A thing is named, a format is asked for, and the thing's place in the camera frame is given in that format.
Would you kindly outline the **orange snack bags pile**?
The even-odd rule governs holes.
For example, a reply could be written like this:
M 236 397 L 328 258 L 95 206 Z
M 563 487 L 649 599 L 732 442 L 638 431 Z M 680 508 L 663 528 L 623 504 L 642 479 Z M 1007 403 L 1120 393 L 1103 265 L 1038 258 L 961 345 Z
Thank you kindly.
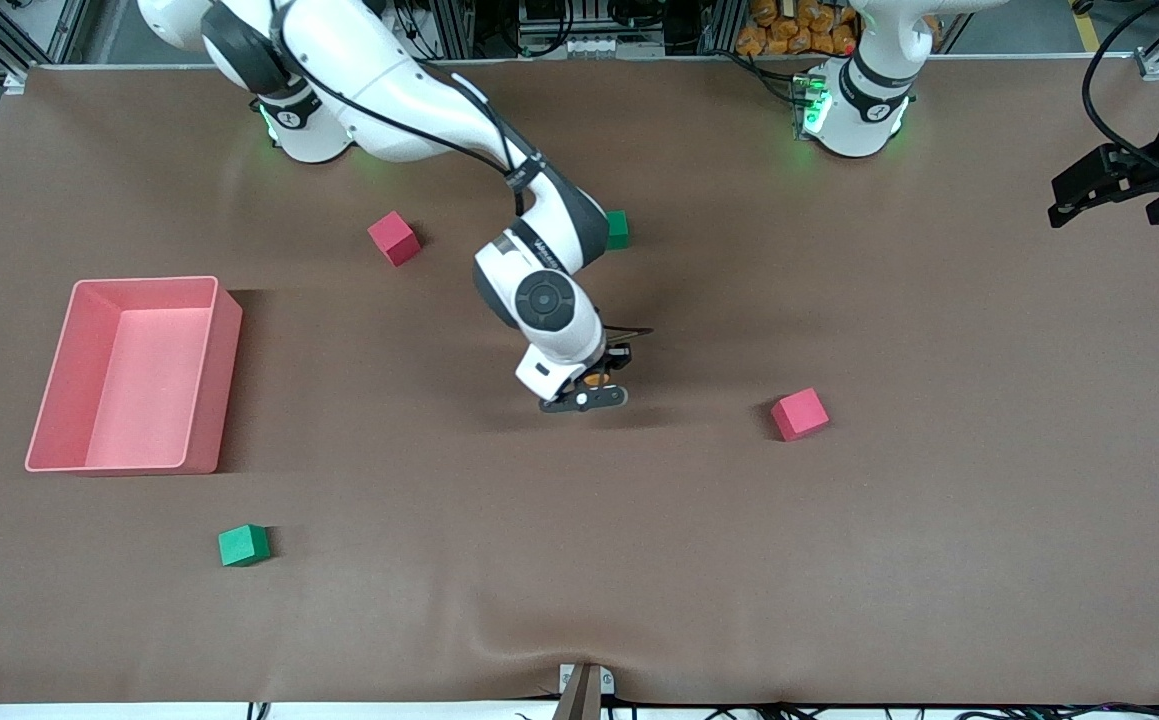
M 748 0 L 734 51 L 758 54 L 853 54 L 863 19 L 847 0 Z

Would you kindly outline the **grey metal clamp bracket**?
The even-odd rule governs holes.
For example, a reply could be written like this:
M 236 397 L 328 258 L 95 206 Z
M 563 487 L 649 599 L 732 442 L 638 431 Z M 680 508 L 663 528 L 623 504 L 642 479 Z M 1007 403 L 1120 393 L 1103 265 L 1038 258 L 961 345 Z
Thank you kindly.
M 559 701 L 551 720 L 610 720 L 606 701 L 614 697 L 614 672 L 607 667 L 560 666 Z

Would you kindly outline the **red foam cube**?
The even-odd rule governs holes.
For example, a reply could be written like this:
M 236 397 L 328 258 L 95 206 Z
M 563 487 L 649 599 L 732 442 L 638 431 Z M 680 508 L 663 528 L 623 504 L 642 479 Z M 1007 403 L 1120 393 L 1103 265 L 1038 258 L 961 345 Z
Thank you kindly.
M 367 232 L 389 266 L 404 266 L 422 250 L 418 234 L 398 211 L 382 214 L 381 219 L 369 225 Z
M 804 388 L 788 397 L 777 398 L 770 410 L 777 427 L 777 437 L 783 442 L 818 432 L 830 423 L 830 415 L 815 388 Z

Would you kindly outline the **brown table cover mat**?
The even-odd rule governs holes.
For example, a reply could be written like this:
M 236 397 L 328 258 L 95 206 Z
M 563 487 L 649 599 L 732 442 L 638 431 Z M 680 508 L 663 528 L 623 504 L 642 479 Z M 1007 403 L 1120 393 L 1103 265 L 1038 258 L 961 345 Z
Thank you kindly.
M 469 67 L 630 247 L 615 410 L 546 415 L 473 286 L 493 170 L 269 146 L 216 70 L 0 100 L 0 703 L 1159 705 L 1159 227 L 1047 223 L 1077 60 L 936 60 L 843 161 L 729 61 Z M 389 266 L 398 211 L 422 250 Z M 23 466 L 82 279 L 213 275 L 219 470 Z M 777 398 L 830 423 L 777 437 Z M 217 536 L 272 557 L 223 568 Z

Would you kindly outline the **white terminal block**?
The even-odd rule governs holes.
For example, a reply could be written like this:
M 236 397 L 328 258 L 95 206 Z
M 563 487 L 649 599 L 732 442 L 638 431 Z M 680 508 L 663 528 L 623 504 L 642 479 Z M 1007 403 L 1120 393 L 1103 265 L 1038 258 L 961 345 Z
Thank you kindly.
M 666 56 L 657 35 L 573 35 L 555 50 L 548 51 L 556 38 L 553 35 L 520 36 L 518 46 L 524 54 L 542 56 L 548 60 L 649 60 Z

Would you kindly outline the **aluminium frame post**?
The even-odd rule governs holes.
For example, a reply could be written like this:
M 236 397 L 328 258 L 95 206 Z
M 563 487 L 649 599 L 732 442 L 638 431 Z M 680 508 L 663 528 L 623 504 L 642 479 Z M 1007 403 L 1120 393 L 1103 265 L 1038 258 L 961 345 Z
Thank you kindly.
M 698 39 L 698 54 L 712 51 L 731 51 L 739 28 L 748 19 L 745 0 L 701 0 L 701 36 Z
M 433 22 L 447 60 L 473 59 L 478 0 L 431 0 Z

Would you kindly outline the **pink plastic bin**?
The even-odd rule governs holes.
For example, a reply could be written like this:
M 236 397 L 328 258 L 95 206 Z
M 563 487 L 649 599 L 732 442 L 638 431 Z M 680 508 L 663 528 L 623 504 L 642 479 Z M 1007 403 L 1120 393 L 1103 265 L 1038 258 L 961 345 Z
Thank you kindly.
M 213 473 L 242 318 L 213 275 L 73 284 L 25 470 Z

